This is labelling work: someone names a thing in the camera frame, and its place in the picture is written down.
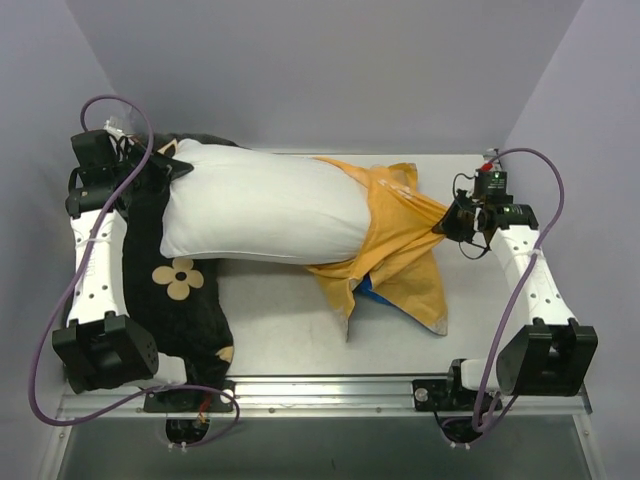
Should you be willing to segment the white pillow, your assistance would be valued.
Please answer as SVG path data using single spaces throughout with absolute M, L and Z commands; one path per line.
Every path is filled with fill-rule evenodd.
M 193 169 L 170 184 L 167 258 L 330 264 L 355 258 L 364 243 L 367 190 L 336 166 L 192 139 L 174 157 Z

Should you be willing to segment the blue and yellow pillowcase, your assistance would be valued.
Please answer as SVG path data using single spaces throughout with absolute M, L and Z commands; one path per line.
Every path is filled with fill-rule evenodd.
M 448 333 L 448 307 L 433 249 L 444 239 L 432 228 L 446 208 L 418 190 L 413 163 L 370 168 L 323 157 L 367 190 L 370 225 L 357 255 L 347 261 L 309 265 L 329 305 L 348 323 L 354 292 L 368 280 L 388 301 L 432 333 Z

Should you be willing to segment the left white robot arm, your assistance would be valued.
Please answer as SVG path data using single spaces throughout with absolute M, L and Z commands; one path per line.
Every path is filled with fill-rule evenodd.
M 52 333 L 71 389 L 168 386 L 166 398 L 176 409 L 193 410 L 201 402 L 202 386 L 187 377 L 183 359 L 159 352 L 153 335 L 130 317 L 123 281 L 134 198 L 164 193 L 193 167 L 114 127 L 77 134 L 71 143 L 78 165 L 69 178 L 65 207 L 79 277 L 65 325 Z

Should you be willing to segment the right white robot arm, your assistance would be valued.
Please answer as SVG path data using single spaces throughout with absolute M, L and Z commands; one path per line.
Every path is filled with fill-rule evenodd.
M 465 409 L 480 390 L 507 396 L 572 397 L 579 393 L 594 357 L 595 329 L 578 322 L 565 303 L 543 255 L 543 231 L 532 208 L 514 202 L 507 174 L 483 167 L 471 191 L 460 189 L 434 232 L 457 243 L 482 235 L 512 291 L 509 306 L 523 303 L 524 324 L 494 360 L 464 360 L 460 374 L 443 385 L 446 402 Z

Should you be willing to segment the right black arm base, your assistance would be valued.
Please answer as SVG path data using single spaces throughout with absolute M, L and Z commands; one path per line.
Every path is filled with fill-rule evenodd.
M 414 379 L 411 383 L 413 406 L 417 412 L 472 412 L 477 391 L 462 386 L 459 380 L 444 377 Z

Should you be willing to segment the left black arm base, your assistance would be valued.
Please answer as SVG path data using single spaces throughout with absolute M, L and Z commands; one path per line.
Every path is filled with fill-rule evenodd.
M 203 406 L 207 406 L 206 412 L 211 413 L 233 411 L 226 397 L 189 389 L 149 393 L 145 396 L 142 409 L 146 413 L 198 413 Z

